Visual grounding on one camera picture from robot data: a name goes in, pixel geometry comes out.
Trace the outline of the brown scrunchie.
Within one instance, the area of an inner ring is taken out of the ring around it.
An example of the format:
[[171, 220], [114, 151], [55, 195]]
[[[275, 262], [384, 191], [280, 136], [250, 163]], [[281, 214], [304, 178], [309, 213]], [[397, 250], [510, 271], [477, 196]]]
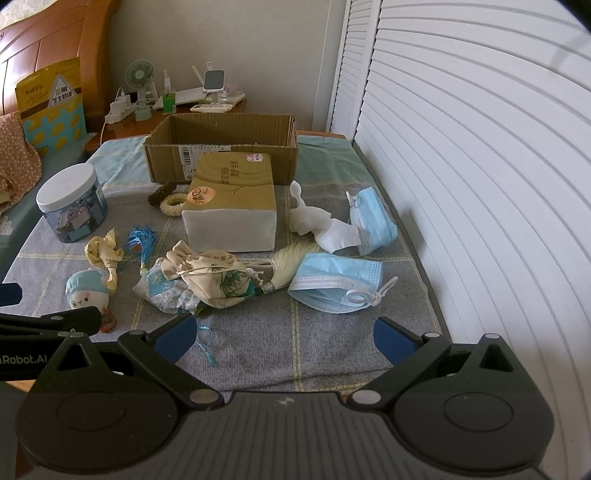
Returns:
[[176, 187], [177, 183], [175, 181], [167, 181], [161, 184], [154, 192], [148, 195], [148, 204], [152, 207], [158, 207], [166, 197], [174, 193]]

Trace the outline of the clear jar white lid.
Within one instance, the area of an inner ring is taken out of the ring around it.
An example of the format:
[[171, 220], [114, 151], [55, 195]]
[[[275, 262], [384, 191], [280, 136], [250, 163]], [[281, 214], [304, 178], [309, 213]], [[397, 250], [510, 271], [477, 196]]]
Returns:
[[95, 168], [90, 163], [67, 167], [38, 190], [36, 203], [62, 243], [73, 243], [93, 233], [108, 213]]

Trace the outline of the teal towel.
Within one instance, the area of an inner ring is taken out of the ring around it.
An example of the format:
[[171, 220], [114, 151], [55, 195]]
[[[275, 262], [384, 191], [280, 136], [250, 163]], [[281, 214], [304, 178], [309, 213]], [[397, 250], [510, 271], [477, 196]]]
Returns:
[[[146, 136], [109, 140], [89, 158], [99, 182], [115, 185], [151, 186], [143, 142]], [[348, 141], [304, 135], [297, 137], [297, 172], [301, 185], [342, 183], [375, 186], [376, 182]]]

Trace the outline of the green bottle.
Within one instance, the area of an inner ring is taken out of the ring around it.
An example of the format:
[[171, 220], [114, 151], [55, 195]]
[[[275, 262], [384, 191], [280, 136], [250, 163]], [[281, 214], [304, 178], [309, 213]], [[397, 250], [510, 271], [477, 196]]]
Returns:
[[173, 114], [176, 112], [176, 97], [175, 91], [171, 86], [171, 79], [167, 71], [164, 71], [163, 78], [163, 93], [162, 97], [162, 111], [164, 114]]

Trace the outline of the small green desk fan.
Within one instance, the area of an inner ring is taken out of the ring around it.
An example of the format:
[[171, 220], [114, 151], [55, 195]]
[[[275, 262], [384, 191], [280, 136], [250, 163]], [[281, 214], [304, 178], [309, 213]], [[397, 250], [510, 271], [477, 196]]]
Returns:
[[152, 83], [153, 65], [147, 60], [137, 60], [131, 63], [125, 73], [128, 86], [137, 94], [135, 102], [135, 121], [141, 122], [151, 117], [151, 108], [146, 98], [146, 88]]

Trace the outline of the blue patterned pouch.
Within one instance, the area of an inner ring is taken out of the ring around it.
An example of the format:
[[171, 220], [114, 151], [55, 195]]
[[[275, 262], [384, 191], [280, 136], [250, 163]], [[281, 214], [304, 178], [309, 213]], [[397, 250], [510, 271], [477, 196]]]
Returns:
[[158, 258], [153, 266], [132, 288], [133, 293], [166, 314], [194, 314], [200, 299], [186, 283], [180, 279], [168, 280], [161, 271], [163, 258]]

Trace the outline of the white remote control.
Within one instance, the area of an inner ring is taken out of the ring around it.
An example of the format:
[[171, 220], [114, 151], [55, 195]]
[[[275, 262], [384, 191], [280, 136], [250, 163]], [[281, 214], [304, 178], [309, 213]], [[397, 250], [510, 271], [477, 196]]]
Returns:
[[232, 104], [228, 103], [209, 103], [197, 104], [192, 106], [189, 111], [192, 113], [226, 113], [233, 109]]

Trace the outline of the cream fur tassel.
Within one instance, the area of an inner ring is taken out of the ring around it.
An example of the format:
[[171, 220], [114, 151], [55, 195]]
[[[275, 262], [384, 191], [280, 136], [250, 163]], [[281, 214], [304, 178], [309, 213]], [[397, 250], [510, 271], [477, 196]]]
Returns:
[[254, 272], [252, 281], [256, 295], [270, 294], [289, 286], [304, 257], [319, 251], [321, 248], [317, 243], [298, 240], [273, 252], [270, 257], [246, 259], [246, 267]]

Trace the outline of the white louvered door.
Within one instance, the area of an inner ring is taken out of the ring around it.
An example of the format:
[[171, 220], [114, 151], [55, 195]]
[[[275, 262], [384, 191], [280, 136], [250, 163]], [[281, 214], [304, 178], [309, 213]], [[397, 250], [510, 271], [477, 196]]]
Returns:
[[512, 346], [554, 479], [590, 469], [590, 5], [349, 1], [329, 131], [369, 161], [457, 341]]

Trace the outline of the white power strip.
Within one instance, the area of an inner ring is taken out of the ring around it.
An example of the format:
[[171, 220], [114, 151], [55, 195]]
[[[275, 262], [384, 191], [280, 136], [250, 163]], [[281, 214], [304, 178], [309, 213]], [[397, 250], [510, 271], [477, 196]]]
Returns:
[[105, 115], [105, 124], [119, 123], [135, 111], [135, 105], [131, 102], [129, 94], [119, 88], [113, 102], [110, 103], [109, 112]]

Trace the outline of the cream cloth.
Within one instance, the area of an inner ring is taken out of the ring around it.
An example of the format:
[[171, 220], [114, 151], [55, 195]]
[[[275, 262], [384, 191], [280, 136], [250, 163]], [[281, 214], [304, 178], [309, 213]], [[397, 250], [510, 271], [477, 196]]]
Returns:
[[106, 288], [114, 294], [118, 287], [117, 267], [124, 256], [123, 250], [117, 247], [115, 229], [110, 229], [104, 237], [92, 237], [84, 251], [91, 266], [107, 272]]

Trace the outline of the wooden headboard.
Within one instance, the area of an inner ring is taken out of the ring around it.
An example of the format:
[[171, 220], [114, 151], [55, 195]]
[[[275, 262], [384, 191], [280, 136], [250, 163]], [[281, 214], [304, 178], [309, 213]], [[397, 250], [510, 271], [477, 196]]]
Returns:
[[109, 25], [120, 0], [57, 1], [1, 30], [1, 113], [18, 109], [19, 81], [51, 64], [77, 57], [86, 128], [103, 124], [114, 90]]

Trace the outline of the blue face mask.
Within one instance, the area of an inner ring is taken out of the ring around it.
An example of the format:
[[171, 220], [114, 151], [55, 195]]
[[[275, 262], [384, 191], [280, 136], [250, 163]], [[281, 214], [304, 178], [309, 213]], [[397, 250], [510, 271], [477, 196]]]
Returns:
[[349, 201], [349, 221], [358, 229], [362, 256], [382, 247], [389, 247], [398, 238], [398, 228], [391, 220], [377, 191], [367, 187], [358, 194], [346, 192]]
[[287, 293], [312, 309], [349, 314], [378, 306], [398, 281], [398, 276], [383, 279], [379, 261], [310, 253], [304, 256]]

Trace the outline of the gold tissue pack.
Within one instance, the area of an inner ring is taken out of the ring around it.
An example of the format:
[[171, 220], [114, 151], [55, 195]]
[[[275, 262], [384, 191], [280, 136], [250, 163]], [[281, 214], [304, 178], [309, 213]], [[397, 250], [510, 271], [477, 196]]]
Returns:
[[276, 195], [270, 155], [205, 152], [181, 213], [195, 252], [268, 252], [276, 246]]

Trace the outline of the white router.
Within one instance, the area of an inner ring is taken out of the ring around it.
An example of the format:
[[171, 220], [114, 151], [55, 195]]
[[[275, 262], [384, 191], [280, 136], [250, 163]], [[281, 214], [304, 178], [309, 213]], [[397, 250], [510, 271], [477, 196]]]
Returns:
[[186, 104], [194, 104], [206, 99], [206, 92], [204, 91], [204, 78], [201, 76], [200, 72], [197, 70], [195, 65], [191, 66], [194, 75], [200, 82], [200, 86], [185, 90], [178, 90], [175, 92], [175, 104], [179, 105], [186, 105]]

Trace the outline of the wooden nightstand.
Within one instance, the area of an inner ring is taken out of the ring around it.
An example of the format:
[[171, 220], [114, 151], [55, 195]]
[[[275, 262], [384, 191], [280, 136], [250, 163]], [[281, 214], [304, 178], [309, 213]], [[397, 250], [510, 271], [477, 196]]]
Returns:
[[121, 122], [106, 125], [101, 133], [97, 133], [85, 145], [85, 153], [92, 155], [105, 141], [124, 139], [142, 135], [149, 135], [164, 119], [166, 115], [161, 110], [155, 110], [150, 119], [136, 122], [130, 115]]

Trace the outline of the cardboard box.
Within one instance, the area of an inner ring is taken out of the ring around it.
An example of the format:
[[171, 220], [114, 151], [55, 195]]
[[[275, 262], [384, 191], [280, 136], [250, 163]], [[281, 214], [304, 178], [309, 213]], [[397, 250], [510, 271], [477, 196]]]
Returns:
[[150, 180], [188, 183], [204, 152], [266, 153], [273, 182], [290, 184], [297, 170], [296, 118], [284, 114], [182, 113], [165, 118], [145, 138]]

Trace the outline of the white phone stand screen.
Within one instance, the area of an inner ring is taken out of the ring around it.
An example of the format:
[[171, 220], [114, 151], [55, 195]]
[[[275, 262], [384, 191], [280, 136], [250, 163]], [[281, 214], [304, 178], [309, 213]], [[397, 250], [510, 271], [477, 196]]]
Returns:
[[212, 103], [236, 105], [245, 100], [245, 93], [226, 86], [225, 71], [207, 62], [204, 74], [204, 93]]

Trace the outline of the blue cap plush toy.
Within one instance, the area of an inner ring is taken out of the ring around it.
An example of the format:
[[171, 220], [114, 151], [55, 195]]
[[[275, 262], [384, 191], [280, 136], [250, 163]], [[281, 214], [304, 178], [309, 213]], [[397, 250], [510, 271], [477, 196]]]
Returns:
[[65, 285], [68, 306], [71, 309], [94, 306], [105, 313], [110, 298], [107, 280], [105, 270], [88, 269], [74, 273]]

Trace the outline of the white cloth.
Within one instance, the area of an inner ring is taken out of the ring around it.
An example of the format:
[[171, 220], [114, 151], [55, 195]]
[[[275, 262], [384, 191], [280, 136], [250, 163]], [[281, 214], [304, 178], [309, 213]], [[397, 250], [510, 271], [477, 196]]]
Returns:
[[308, 206], [301, 197], [301, 185], [297, 181], [290, 183], [290, 196], [297, 203], [288, 212], [288, 227], [291, 232], [300, 236], [313, 234], [318, 246], [329, 254], [361, 245], [359, 229], [332, 217], [327, 210]]

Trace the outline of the beige bamboo print pouch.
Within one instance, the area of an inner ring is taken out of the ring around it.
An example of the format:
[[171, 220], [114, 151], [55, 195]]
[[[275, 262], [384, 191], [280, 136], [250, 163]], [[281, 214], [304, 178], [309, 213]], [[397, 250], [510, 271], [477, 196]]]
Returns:
[[225, 309], [262, 295], [262, 281], [235, 255], [222, 250], [194, 252], [178, 241], [160, 264], [167, 280], [181, 279], [200, 302]]

